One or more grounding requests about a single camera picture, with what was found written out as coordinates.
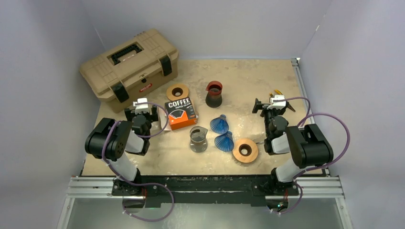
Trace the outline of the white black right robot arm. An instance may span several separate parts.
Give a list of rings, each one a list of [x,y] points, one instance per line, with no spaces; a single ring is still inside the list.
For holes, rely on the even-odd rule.
[[[254,114],[261,111],[260,116],[264,119],[265,152],[271,156],[290,153],[287,162],[271,171],[268,188],[274,194],[291,186],[300,172],[325,165],[334,156],[332,147],[316,124],[303,128],[289,125],[283,117],[287,104],[282,96],[273,97],[268,103],[256,99],[252,110]]]

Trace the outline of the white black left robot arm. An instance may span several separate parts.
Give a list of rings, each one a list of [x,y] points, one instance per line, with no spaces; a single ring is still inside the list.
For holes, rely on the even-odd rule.
[[[126,121],[102,118],[85,141],[86,153],[103,160],[124,182],[124,189],[130,195],[142,190],[140,171],[133,165],[127,153],[145,155],[150,146],[150,129],[159,120],[156,105],[147,104],[124,110]]]

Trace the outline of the wooden dripper ring holder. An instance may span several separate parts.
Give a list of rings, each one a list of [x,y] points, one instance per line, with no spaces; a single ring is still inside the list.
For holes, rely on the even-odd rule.
[[[175,101],[188,97],[189,92],[189,88],[185,84],[176,83],[167,89],[166,96],[170,101]]]

